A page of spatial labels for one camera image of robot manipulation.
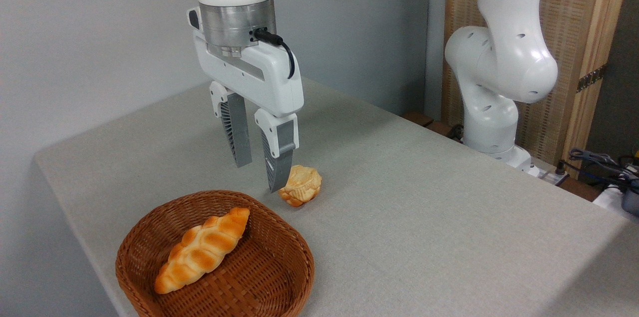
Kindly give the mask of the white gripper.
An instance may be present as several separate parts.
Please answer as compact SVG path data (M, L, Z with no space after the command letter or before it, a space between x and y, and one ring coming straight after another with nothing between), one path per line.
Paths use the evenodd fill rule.
M254 114L262 131L269 190L285 187L292 167L294 150L299 148L297 111L304 105L301 73L290 74L290 57L285 49L267 42L244 48L241 57L226 57L208 44L198 7L189 10L195 49L201 69L214 82L210 96L214 114L221 119L238 168L253 161L246 101L262 109Z

